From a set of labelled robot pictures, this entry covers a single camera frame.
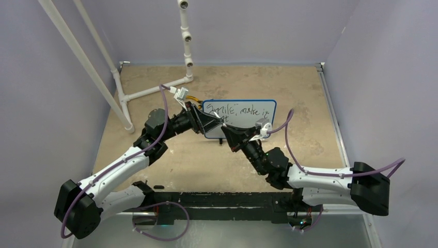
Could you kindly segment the blue framed whiteboard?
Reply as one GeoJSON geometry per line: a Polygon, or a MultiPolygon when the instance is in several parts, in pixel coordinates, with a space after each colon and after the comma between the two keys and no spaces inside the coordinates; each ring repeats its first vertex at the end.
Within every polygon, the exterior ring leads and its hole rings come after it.
{"type": "Polygon", "coordinates": [[[239,128],[253,127],[259,119],[274,122],[277,102],[273,99],[209,99],[202,103],[205,113],[217,114],[224,124],[239,128]]]}

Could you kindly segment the white whiteboard marker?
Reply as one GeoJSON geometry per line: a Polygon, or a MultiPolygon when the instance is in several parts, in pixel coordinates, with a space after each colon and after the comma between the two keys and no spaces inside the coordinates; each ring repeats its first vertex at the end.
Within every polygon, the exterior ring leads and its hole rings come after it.
{"type": "Polygon", "coordinates": [[[225,124],[224,118],[223,118],[223,117],[221,117],[221,116],[219,116],[219,115],[217,115],[216,117],[217,117],[217,118],[219,119],[219,121],[220,121],[220,123],[221,123],[222,127],[225,127],[225,126],[226,126],[226,124],[225,124]]]}

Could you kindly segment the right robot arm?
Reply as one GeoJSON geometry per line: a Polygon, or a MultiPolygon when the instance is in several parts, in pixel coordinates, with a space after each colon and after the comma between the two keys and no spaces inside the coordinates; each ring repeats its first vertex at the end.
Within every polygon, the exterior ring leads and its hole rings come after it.
{"type": "Polygon", "coordinates": [[[355,162],[353,167],[338,169],[299,168],[279,147],[263,151],[256,137],[259,128],[222,126],[221,130],[231,151],[243,152],[269,185],[278,190],[298,190],[290,196],[294,209],[339,204],[357,206],[372,215],[389,214],[390,179],[368,164],[355,162]]]}

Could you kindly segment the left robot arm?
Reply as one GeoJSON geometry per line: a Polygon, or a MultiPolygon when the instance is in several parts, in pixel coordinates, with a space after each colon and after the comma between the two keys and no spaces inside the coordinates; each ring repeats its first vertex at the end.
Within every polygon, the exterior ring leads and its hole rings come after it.
{"type": "Polygon", "coordinates": [[[140,137],[116,161],[79,182],[70,179],[62,184],[54,209],[61,221],[61,237],[82,239],[111,215],[131,208],[150,210],[154,197],[144,183],[119,192],[114,189],[156,162],[167,150],[166,140],[188,130],[205,134],[222,124],[224,120],[217,113],[205,113],[190,102],[173,117],[168,116],[168,108],[151,111],[140,137]]]}

